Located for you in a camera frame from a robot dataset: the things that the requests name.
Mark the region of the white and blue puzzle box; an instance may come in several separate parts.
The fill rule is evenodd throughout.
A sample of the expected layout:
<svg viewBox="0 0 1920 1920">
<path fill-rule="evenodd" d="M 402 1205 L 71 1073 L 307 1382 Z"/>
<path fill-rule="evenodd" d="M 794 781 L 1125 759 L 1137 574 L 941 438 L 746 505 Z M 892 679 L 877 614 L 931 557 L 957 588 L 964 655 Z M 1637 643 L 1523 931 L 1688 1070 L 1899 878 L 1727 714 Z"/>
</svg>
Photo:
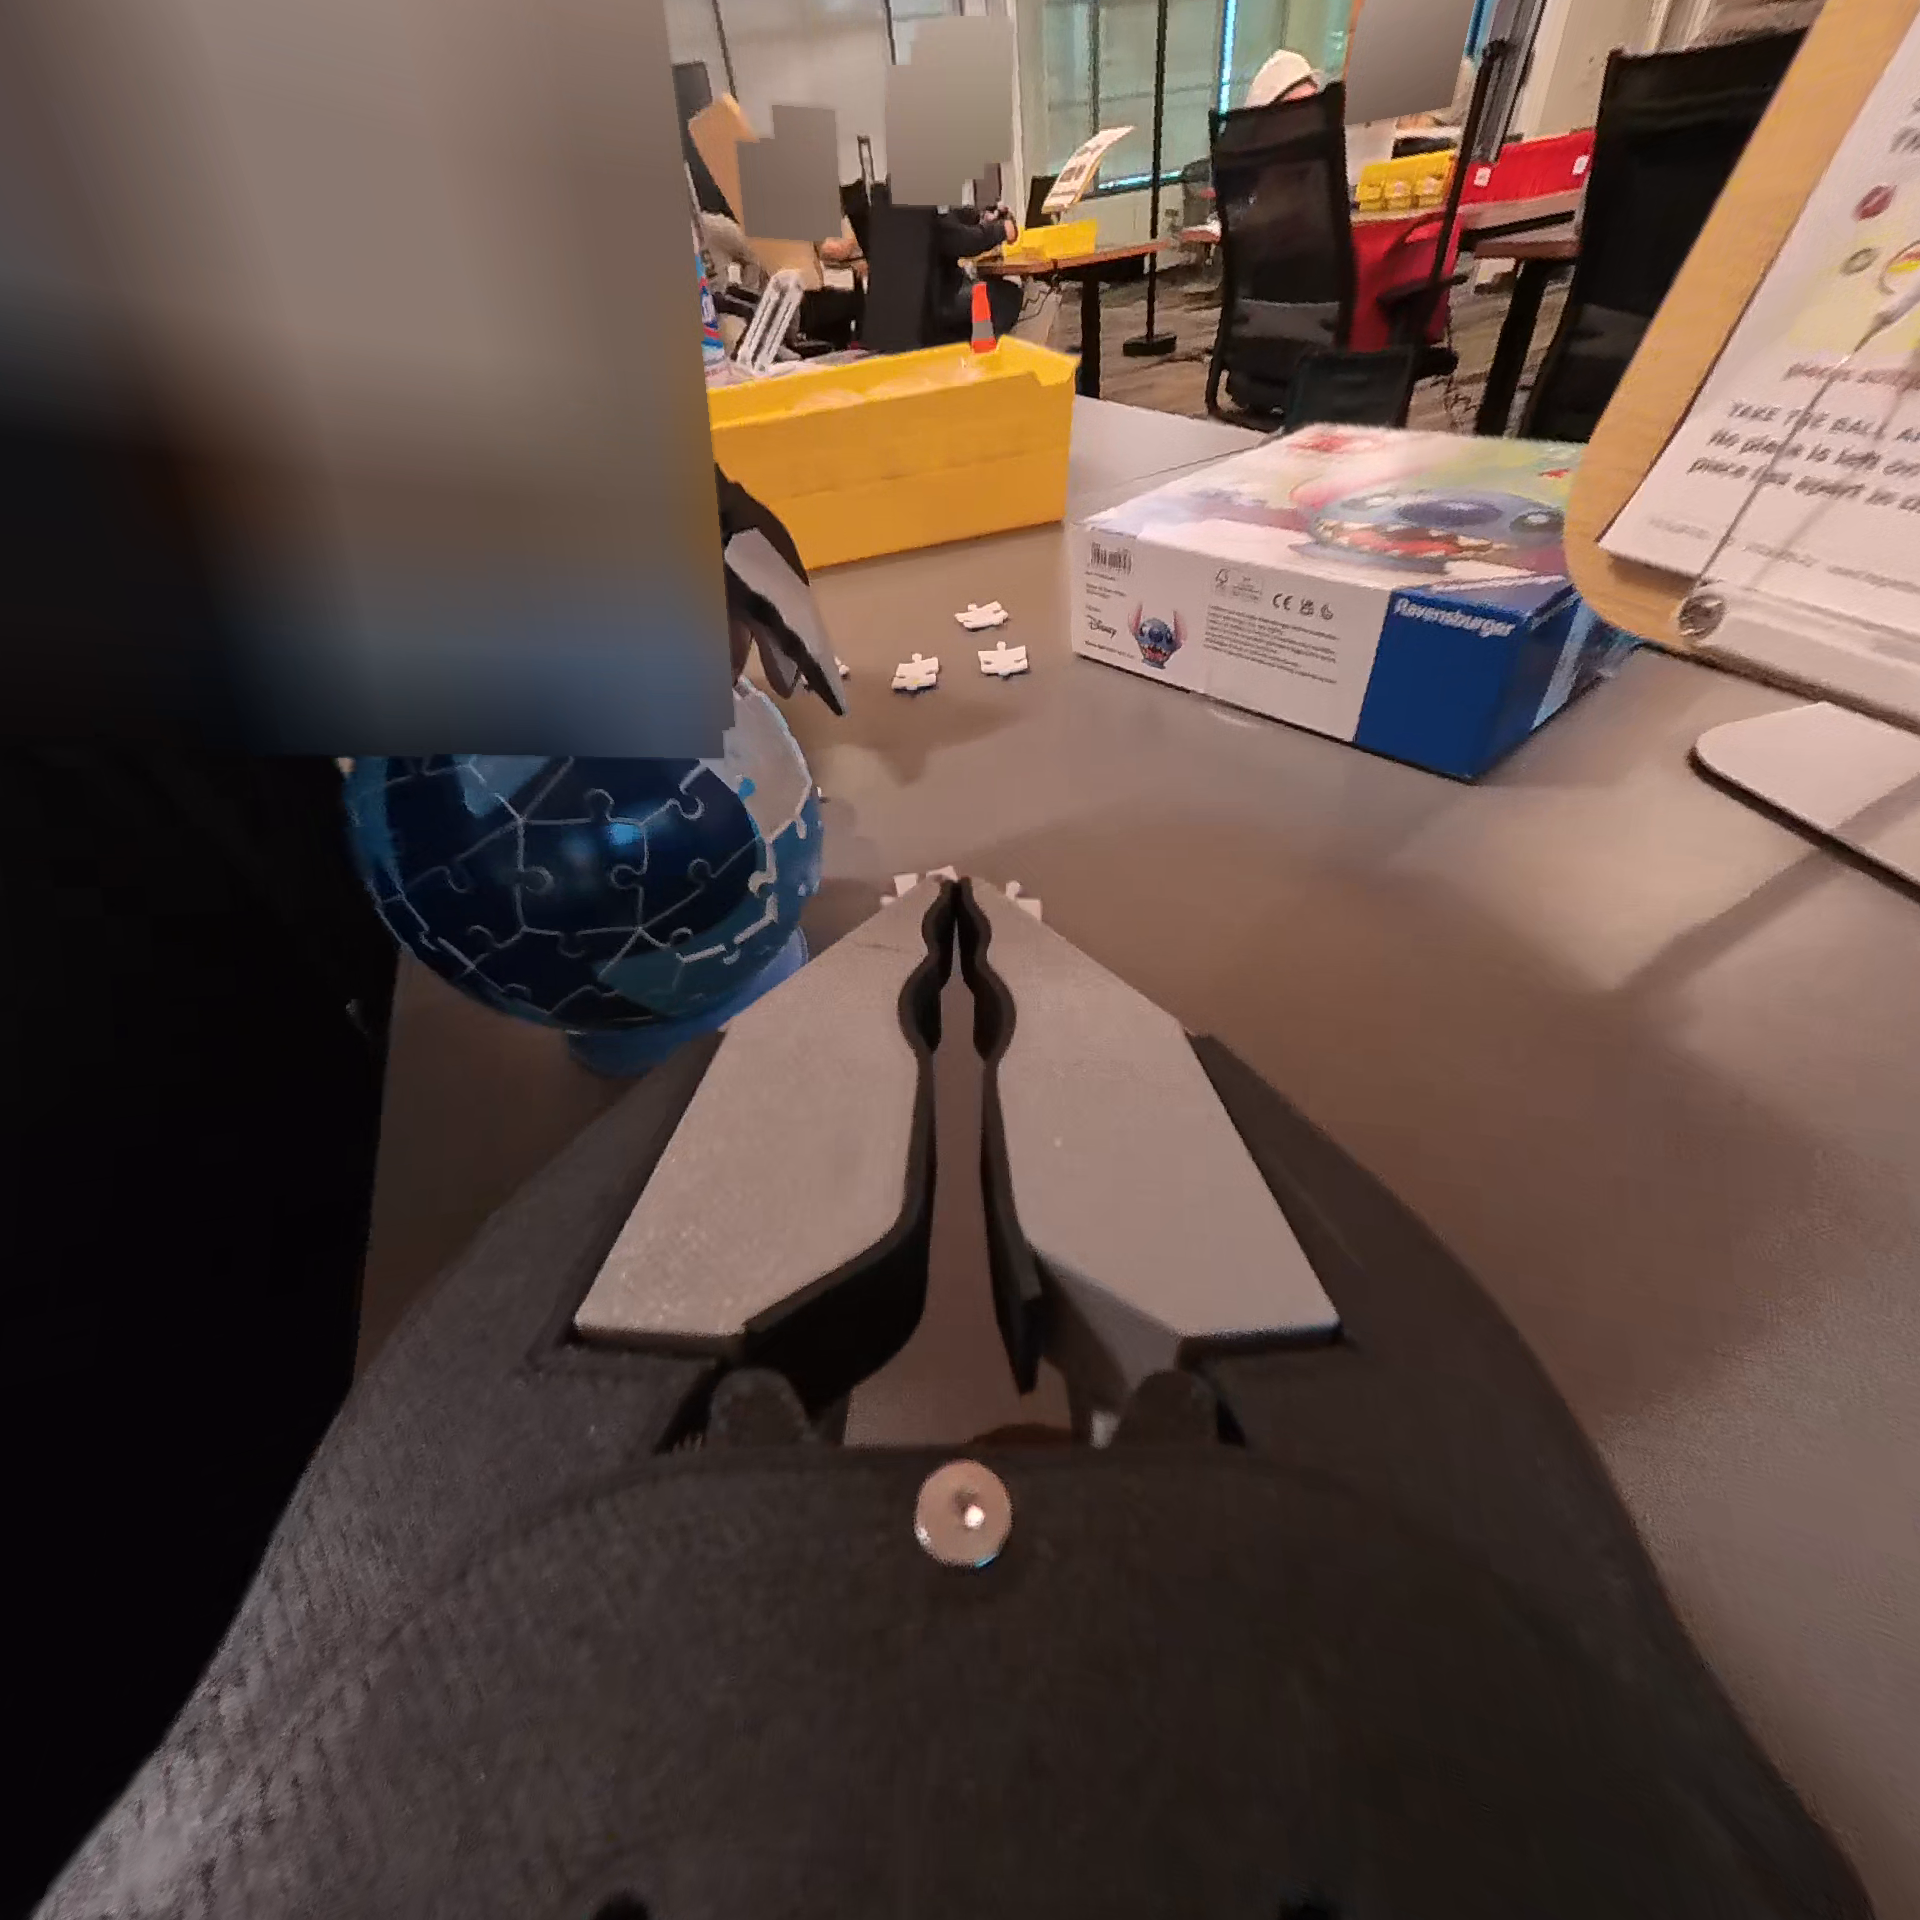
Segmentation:
<svg viewBox="0 0 1920 1920">
<path fill-rule="evenodd" d="M 1573 588 L 1581 445 L 1316 422 L 1073 525 L 1073 649 L 1474 781 L 1637 641 Z"/>
</svg>

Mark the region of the instruction sheet on stand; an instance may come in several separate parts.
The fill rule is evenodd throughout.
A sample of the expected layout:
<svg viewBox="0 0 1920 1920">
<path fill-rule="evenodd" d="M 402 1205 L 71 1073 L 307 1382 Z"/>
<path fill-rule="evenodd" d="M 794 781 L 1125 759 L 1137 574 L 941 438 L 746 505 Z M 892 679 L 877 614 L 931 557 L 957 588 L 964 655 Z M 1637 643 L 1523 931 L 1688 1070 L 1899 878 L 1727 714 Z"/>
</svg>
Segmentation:
<svg viewBox="0 0 1920 1920">
<path fill-rule="evenodd" d="M 1671 658 L 1796 692 L 1815 689 L 1807 674 L 1755 666 L 1682 635 L 1679 618 L 1691 581 L 1619 561 L 1601 549 L 1601 537 L 1708 382 L 1817 181 L 1899 53 L 1916 11 L 1916 3 L 1821 9 L 1581 458 L 1565 532 L 1573 585 L 1599 618 Z"/>
</svg>

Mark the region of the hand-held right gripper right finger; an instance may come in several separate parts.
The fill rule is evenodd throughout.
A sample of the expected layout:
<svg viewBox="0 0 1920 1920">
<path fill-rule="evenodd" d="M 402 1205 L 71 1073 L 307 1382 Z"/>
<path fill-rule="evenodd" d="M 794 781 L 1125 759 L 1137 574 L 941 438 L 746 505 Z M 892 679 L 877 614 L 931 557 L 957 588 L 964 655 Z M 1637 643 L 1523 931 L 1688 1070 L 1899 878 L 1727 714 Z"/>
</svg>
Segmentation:
<svg viewBox="0 0 1920 1920">
<path fill-rule="evenodd" d="M 980 1198 L 1021 1393 L 1117 1411 L 1201 1359 L 1325 1346 L 1339 1314 L 1196 1036 L 986 879 L 961 882 Z"/>
</svg>

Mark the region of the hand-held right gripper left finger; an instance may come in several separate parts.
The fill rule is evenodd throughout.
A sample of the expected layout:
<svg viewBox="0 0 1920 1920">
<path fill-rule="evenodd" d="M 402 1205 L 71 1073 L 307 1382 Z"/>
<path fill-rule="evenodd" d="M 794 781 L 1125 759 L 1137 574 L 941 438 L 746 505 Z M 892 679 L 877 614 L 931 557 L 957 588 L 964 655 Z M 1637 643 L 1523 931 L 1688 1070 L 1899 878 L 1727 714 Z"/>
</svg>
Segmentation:
<svg viewBox="0 0 1920 1920">
<path fill-rule="evenodd" d="M 914 1332 L 956 878 L 883 902 L 697 1050 L 580 1345 L 780 1373 L 809 1413 Z"/>
</svg>

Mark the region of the person's black clothing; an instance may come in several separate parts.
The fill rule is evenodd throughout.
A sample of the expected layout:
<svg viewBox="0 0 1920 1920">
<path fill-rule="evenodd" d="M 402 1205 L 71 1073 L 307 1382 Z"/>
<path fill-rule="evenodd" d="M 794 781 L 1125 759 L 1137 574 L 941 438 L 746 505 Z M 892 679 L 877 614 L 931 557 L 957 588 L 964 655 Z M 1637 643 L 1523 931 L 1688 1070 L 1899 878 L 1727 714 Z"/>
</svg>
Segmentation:
<svg viewBox="0 0 1920 1920">
<path fill-rule="evenodd" d="M 396 947 L 335 759 L 4 747 L 2 1907 L 167 1735 L 362 1329 Z"/>
</svg>

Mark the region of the black mesh office chair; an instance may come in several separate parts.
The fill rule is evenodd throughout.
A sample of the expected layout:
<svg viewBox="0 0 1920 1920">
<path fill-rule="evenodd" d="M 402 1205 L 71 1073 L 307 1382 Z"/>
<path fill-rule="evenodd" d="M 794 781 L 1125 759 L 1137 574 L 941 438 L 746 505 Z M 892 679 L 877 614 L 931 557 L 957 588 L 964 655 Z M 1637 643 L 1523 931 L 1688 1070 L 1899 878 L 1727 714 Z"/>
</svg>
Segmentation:
<svg viewBox="0 0 1920 1920">
<path fill-rule="evenodd" d="M 1280 418 L 1315 353 L 1362 353 L 1361 260 L 1339 83 L 1210 116 L 1221 309 L 1207 413 Z"/>
</svg>

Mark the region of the black stand pole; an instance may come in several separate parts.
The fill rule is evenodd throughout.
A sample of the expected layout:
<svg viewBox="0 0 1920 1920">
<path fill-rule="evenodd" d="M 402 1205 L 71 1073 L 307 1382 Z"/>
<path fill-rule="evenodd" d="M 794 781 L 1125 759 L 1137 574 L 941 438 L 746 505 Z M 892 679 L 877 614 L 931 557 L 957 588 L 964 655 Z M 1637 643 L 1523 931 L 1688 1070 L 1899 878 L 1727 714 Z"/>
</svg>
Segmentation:
<svg viewBox="0 0 1920 1920">
<path fill-rule="evenodd" d="M 1125 339 L 1120 349 L 1132 361 L 1160 361 L 1175 353 L 1172 334 L 1160 322 L 1160 271 L 1162 271 L 1162 190 L 1163 190 L 1163 126 L 1169 91 L 1169 13 L 1171 3 L 1156 3 L 1154 36 L 1154 89 L 1149 113 L 1149 181 L 1147 181 L 1147 241 L 1143 253 L 1143 322 L 1139 334 Z"/>
</svg>

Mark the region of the wooden-top desk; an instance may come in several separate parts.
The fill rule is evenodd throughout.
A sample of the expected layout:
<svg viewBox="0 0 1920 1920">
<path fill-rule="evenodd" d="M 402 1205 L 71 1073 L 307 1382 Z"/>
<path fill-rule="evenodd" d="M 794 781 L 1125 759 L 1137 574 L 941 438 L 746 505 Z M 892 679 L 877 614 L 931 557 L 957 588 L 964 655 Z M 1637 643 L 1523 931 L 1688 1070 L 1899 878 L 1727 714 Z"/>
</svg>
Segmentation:
<svg viewBox="0 0 1920 1920">
<path fill-rule="evenodd" d="M 971 265 L 971 274 L 997 281 L 1048 281 L 1069 284 L 1079 294 L 1079 345 L 1076 345 L 1076 393 L 1103 398 L 1103 293 L 1125 281 L 1132 267 L 1140 267 L 1147 284 L 1156 281 L 1160 263 L 1180 243 L 1149 238 L 1122 247 L 1092 247 L 1084 253 L 1060 255 L 1009 255 L 1002 250 Z"/>
</svg>

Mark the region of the red storage bin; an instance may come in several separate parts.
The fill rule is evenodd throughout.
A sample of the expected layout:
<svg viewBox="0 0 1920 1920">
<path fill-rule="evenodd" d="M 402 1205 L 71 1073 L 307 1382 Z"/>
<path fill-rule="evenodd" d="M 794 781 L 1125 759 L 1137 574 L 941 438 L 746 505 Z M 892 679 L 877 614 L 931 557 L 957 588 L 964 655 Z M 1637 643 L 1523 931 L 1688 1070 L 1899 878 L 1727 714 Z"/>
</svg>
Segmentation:
<svg viewBox="0 0 1920 1920">
<path fill-rule="evenodd" d="M 1472 159 L 1463 205 L 1547 201 L 1579 194 L 1594 163 L 1596 129 L 1507 140 L 1493 159 Z"/>
</svg>

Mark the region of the white sign card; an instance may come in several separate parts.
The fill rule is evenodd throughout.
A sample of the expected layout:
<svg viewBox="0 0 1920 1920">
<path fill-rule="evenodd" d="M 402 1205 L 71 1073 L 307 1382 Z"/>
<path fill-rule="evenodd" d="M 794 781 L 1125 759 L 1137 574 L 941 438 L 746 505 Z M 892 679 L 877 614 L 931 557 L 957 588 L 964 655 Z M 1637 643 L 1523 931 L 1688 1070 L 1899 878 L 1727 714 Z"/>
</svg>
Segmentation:
<svg viewBox="0 0 1920 1920">
<path fill-rule="evenodd" d="M 1084 140 L 1073 151 L 1073 155 L 1064 164 L 1064 171 L 1056 173 L 1051 188 L 1041 201 L 1041 215 L 1044 219 L 1060 219 L 1069 207 L 1074 207 L 1092 190 L 1104 158 L 1135 131 L 1135 126 L 1122 123 L 1099 129 L 1089 140 Z"/>
</svg>

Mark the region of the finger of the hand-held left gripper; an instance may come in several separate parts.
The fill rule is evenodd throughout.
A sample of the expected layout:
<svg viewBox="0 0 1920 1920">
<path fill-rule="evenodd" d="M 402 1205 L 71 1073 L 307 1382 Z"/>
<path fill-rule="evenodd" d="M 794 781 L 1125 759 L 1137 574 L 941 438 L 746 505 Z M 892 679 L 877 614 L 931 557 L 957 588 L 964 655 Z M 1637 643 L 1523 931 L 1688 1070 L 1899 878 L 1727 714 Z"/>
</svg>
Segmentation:
<svg viewBox="0 0 1920 1920">
<path fill-rule="evenodd" d="M 716 471 L 716 505 L 732 590 L 809 588 L 809 572 L 780 516 L 725 468 Z"/>
<path fill-rule="evenodd" d="M 729 590 L 729 619 L 759 655 L 761 674 L 785 700 L 809 690 L 831 714 L 849 711 L 847 683 L 833 671 L 833 644 L 812 588 Z"/>
</svg>

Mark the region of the printed instruction sheet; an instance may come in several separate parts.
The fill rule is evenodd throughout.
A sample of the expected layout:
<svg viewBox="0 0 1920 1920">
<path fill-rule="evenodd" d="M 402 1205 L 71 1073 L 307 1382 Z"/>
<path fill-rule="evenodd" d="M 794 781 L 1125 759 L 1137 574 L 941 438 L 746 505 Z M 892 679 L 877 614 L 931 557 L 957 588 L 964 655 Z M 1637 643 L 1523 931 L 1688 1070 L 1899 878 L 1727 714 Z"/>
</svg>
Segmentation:
<svg viewBox="0 0 1920 1920">
<path fill-rule="evenodd" d="M 1601 549 L 1914 641 L 1916 241 L 1914 21 Z"/>
</svg>

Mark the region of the clear plastic holder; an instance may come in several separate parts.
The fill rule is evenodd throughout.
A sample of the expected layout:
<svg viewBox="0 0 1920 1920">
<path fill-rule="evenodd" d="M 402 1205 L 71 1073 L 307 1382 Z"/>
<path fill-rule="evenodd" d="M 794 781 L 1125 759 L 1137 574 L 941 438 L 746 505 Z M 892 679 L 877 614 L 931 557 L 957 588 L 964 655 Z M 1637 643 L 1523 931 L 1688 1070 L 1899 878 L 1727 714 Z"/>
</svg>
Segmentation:
<svg viewBox="0 0 1920 1920">
<path fill-rule="evenodd" d="M 796 269 L 780 269 L 761 285 L 756 306 L 732 349 L 739 377 L 768 377 L 785 359 L 796 357 L 787 340 L 801 317 L 808 291 Z"/>
</svg>

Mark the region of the yellow plastic bin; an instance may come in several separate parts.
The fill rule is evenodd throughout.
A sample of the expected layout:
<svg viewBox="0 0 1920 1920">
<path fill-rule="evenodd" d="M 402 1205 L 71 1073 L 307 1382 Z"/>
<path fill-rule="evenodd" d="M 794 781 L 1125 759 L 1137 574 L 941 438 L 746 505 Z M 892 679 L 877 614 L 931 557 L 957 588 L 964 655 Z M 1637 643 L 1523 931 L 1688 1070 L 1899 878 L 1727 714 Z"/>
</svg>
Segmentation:
<svg viewBox="0 0 1920 1920">
<path fill-rule="evenodd" d="M 1065 516 L 1076 359 L 954 342 L 708 387 L 723 473 L 780 516 L 809 572 Z"/>
</svg>

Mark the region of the silver monitor stand base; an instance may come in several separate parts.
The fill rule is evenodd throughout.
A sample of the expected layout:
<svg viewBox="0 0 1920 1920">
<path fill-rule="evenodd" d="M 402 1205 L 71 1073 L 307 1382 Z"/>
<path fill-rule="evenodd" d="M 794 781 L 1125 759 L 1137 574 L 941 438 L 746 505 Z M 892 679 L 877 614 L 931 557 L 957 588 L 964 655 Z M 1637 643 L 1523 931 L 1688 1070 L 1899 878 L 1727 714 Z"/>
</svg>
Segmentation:
<svg viewBox="0 0 1920 1920">
<path fill-rule="evenodd" d="M 1917 892 L 1917 733 L 1836 703 L 1708 730 L 1693 767 L 1780 825 Z"/>
</svg>

